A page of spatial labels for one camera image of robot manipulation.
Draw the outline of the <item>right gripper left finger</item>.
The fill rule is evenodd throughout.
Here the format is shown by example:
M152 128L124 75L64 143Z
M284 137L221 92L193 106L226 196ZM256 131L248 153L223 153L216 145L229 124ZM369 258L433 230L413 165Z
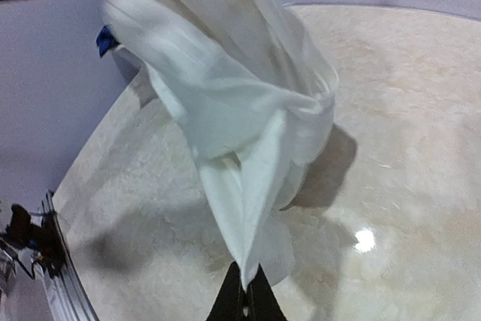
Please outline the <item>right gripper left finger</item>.
M209 313L209 321L239 321L243 319L243 288L236 262L230 264Z

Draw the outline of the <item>white t-shirt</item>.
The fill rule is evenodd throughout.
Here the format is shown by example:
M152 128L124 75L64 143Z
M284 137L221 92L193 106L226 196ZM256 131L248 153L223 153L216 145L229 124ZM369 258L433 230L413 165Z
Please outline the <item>white t-shirt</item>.
M277 213L334 123L335 69L277 0L104 0L104 21L182 130L247 286L295 263Z

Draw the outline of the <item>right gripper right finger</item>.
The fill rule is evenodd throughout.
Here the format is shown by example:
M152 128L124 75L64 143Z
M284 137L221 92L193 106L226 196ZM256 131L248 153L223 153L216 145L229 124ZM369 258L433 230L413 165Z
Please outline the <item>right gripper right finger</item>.
M246 290L246 320L286 321L261 266Z

